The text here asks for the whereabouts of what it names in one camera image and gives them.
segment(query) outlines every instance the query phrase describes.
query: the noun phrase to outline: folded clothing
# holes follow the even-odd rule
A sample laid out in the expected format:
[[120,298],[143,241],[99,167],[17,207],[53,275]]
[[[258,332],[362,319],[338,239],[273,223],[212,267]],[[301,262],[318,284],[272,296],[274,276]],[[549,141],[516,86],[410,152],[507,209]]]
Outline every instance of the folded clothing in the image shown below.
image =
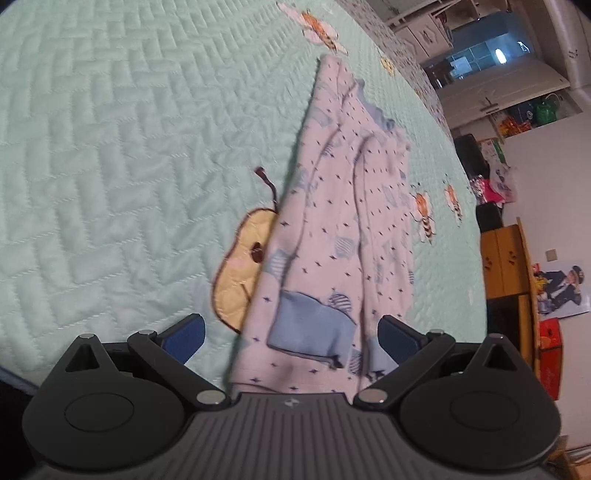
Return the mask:
[[377,330],[412,301],[410,144],[326,55],[299,147],[231,380],[242,391],[351,398],[397,366]]

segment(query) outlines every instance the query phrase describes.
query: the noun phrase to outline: blue gripper pad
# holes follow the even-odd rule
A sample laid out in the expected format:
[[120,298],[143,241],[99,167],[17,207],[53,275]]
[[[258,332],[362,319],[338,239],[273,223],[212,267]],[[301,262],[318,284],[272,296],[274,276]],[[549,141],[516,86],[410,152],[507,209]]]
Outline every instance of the blue gripper pad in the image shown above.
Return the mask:
[[427,344],[427,337],[390,315],[378,323],[378,342],[398,365]]
[[201,348],[204,341],[205,321],[197,313],[185,317],[157,337],[162,349],[182,364]]

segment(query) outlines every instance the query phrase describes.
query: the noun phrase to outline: red box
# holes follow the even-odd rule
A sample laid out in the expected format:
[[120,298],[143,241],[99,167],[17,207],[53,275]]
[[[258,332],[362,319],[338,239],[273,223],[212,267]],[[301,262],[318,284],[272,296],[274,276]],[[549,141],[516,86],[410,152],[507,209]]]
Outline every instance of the red box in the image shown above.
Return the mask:
[[562,335],[558,319],[540,322],[540,381],[553,400],[558,400],[562,376]]

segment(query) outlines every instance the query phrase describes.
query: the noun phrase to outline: door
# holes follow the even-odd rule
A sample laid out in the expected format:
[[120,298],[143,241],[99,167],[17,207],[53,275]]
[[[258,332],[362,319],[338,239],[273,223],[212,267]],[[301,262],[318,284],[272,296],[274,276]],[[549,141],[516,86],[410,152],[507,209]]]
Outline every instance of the door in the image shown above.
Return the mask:
[[457,80],[437,91],[450,129],[570,86],[544,62],[526,55]]
[[404,43],[407,50],[413,54],[417,63],[423,63],[429,59],[429,55],[408,27],[398,30],[396,36]]
[[431,15],[417,18],[410,22],[408,27],[429,57],[436,57],[452,49],[449,40],[439,30]]
[[517,295],[530,291],[528,269],[521,245],[521,235],[517,225],[506,226],[495,230],[496,241],[499,245],[501,257],[501,273],[505,295]]
[[487,299],[497,299],[505,295],[501,258],[496,242],[495,231],[484,232],[480,236],[480,253],[482,254],[482,272]]

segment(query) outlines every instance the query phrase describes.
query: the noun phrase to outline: light green quilted bedspread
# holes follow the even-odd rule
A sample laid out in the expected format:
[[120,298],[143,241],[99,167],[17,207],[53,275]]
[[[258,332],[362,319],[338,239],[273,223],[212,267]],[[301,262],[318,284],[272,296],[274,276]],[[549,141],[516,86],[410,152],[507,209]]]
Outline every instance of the light green quilted bedspread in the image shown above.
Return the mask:
[[[367,98],[412,140],[436,223],[433,244],[415,230],[412,325],[480,341],[479,232],[453,145],[341,7],[297,7],[335,27]],[[267,0],[18,0],[2,14],[0,366],[40,383],[80,333],[122,341],[199,312],[188,366],[221,385],[236,334],[210,285],[245,213],[271,206],[254,168],[284,189],[326,51]]]

